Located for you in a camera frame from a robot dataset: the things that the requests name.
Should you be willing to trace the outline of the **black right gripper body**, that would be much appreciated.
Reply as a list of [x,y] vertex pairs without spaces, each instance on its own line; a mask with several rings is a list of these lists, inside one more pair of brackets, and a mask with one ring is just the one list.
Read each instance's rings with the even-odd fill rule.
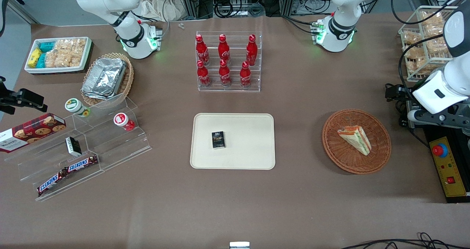
[[18,104],[18,92],[8,90],[5,86],[6,78],[0,77],[0,110],[8,115],[14,115]]

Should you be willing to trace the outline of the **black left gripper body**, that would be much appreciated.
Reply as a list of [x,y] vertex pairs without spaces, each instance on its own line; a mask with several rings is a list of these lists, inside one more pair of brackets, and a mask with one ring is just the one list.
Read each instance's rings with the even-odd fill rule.
[[404,87],[399,87],[399,110],[400,111],[411,111],[413,110],[415,103],[409,97]]

